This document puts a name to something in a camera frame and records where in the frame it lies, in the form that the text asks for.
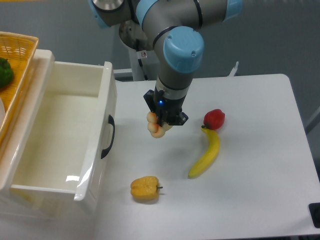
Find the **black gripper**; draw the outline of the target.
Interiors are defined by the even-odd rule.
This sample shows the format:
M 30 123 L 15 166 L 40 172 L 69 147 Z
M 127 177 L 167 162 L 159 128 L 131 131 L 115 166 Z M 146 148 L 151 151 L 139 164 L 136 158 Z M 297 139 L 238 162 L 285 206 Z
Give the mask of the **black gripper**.
M 152 113 L 157 116 L 157 123 L 170 126 L 182 126 L 189 119 L 182 106 L 189 88 L 175 90 L 165 86 L 156 86 L 149 90 L 143 98 Z

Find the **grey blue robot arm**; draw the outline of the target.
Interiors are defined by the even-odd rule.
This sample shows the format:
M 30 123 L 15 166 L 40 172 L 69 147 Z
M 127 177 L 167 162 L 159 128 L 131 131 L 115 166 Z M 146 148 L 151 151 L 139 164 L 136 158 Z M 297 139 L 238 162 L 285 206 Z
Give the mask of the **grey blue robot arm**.
M 182 126 L 182 105 L 203 59 L 205 43 L 198 32 L 207 25 L 236 17 L 242 0 L 90 0 L 101 26 L 135 21 L 159 60 L 154 90 L 143 97 L 157 124 Z

